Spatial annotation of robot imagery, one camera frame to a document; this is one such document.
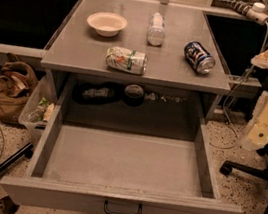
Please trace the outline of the blue pepsi can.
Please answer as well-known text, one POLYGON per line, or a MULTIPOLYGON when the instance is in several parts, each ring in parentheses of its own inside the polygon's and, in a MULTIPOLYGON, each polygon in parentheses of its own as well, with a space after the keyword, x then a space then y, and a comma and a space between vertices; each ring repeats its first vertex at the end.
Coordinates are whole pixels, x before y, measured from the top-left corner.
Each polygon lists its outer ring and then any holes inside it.
POLYGON ((215 65, 215 58, 198 41, 191 41, 184 47, 186 60, 197 74, 206 75, 215 65))

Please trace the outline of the grey open top drawer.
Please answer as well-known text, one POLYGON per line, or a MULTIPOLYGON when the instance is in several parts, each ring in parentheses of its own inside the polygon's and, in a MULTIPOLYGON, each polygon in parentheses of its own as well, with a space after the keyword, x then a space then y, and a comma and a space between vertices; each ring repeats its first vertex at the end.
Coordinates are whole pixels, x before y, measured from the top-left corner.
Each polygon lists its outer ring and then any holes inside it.
POLYGON ((220 199, 200 99, 80 105, 69 79, 24 176, 2 186, 18 204, 106 214, 239 214, 220 199))

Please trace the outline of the white paper bowl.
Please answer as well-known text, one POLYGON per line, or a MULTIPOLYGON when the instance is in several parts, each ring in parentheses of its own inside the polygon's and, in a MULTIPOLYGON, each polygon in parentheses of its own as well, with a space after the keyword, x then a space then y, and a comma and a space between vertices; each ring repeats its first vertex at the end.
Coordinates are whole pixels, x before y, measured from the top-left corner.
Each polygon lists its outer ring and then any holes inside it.
POLYGON ((97 12, 87 17, 87 23, 99 36, 114 37, 127 26, 125 17, 119 14, 97 12))

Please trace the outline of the clear plastic storage bin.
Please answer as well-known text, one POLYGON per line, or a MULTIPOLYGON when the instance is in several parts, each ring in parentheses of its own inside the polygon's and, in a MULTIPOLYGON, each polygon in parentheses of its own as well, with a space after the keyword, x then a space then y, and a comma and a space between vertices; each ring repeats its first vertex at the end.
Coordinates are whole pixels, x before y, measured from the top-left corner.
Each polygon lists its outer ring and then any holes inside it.
POLYGON ((43 118, 46 110, 56 103, 51 91, 47 77, 41 78, 19 116, 19 123, 36 139, 46 127, 47 122, 43 118))

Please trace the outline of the brown bag on floor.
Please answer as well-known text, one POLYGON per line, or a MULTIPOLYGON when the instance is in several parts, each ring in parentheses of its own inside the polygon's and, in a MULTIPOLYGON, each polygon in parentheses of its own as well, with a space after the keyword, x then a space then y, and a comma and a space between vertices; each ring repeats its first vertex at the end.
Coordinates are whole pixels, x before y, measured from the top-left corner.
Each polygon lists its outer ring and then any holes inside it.
POLYGON ((7 61, 0 68, 0 121, 17 126, 19 116, 39 82, 32 66, 14 53, 6 56, 7 61))

